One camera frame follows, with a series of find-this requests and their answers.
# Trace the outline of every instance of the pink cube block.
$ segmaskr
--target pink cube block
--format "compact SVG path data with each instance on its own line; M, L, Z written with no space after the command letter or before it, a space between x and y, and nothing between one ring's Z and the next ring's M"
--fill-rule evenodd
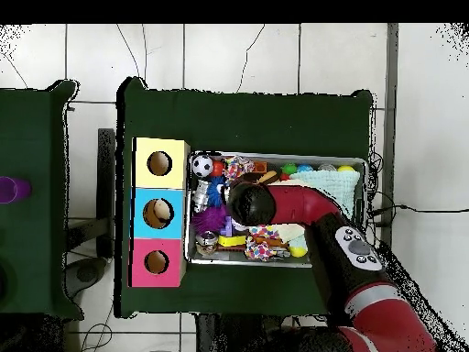
M155 274L146 266L146 257L153 251L161 251L168 259L164 272ZM182 256L182 239L134 239L134 252L129 253L132 267L130 287L134 288L174 288L186 270L186 260Z

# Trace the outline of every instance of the yellow ball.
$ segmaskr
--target yellow ball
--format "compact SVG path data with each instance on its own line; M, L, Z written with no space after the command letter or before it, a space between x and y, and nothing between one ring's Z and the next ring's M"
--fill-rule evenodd
M354 168L352 166L341 166L337 171L354 171Z
M303 247L289 247L289 253L295 258L303 257L307 252L308 250Z

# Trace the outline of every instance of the blue ball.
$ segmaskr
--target blue ball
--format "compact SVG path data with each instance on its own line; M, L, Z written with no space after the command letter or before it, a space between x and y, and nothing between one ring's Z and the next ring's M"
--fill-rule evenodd
M313 171L314 169L310 165L299 165L297 172L302 172L302 171Z

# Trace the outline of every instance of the blue cube block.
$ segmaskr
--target blue cube block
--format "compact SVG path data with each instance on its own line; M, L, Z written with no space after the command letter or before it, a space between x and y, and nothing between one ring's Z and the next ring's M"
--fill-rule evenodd
M144 219L143 213L151 200L164 199L172 207L173 218L163 228L153 228ZM184 191L171 189L136 188L134 203L134 238L181 239L184 227Z

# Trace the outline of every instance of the purple cup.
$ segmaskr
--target purple cup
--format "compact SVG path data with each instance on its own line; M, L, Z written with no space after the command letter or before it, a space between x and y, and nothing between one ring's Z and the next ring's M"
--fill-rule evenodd
M0 177L0 204L21 201L31 194L28 181L12 177Z

